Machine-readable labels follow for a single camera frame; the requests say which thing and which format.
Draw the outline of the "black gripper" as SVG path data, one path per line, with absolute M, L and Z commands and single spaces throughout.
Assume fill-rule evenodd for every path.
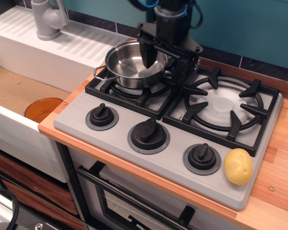
M 143 65 L 150 68 L 163 52 L 174 60 L 172 79 L 180 85 L 187 72 L 197 62 L 202 47 L 190 36 L 190 29 L 197 29 L 203 22 L 198 4 L 137 4 L 141 11 L 153 10 L 154 23 L 138 23 L 138 41 Z

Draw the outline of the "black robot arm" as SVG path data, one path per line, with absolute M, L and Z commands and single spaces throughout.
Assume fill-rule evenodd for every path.
M 179 84 L 198 63 L 203 48 L 191 37 L 189 30 L 198 28 L 202 12 L 194 0 L 155 0 L 151 5 L 136 1 L 140 10 L 153 9 L 154 23 L 138 23 L 138 41 L 146 68 L 156 61 L 157 52 L 176 60 L 175 77 Z

